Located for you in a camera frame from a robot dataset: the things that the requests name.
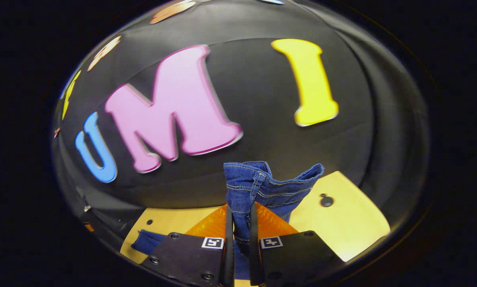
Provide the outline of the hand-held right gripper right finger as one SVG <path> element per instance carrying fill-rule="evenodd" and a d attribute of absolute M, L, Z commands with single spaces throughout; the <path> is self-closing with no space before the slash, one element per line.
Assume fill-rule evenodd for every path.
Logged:
<path fill-rule="evenodd" d="M 259 203 L 250 212 L 251 285 L 330 287 L 344 262 L 315 231 L 299 232 Z"/>

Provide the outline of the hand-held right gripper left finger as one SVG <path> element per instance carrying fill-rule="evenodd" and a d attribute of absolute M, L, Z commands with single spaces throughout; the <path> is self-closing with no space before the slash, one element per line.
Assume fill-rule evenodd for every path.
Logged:
<path fill-rule="evenodd" d="M 140 252 L 147 255 L 144 269 L 175 287 L 233 287 L 233 216 L 219 207 L 188 233 L 154 237 L 140 231 Z"/>

